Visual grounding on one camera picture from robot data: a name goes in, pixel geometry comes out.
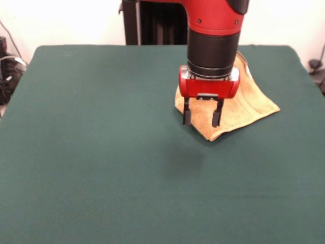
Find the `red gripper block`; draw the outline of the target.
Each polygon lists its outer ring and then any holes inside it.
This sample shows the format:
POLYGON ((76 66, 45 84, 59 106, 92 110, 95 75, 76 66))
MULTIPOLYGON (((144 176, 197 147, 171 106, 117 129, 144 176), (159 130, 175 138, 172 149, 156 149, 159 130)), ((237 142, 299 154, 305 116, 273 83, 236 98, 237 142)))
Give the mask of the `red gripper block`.
POLYGON ((224 99, 231 99, 237 93, 240 84, 240 71, 237 67, 232 68, 229 76, 219 79, 205 79, 195 76, 187 66, 179 68, 179 91, 184 97, 183 124, 191 124, 191 110, 189 98, 219 98, 217 107, 213 112, 212 126, 219 127, 224 99))

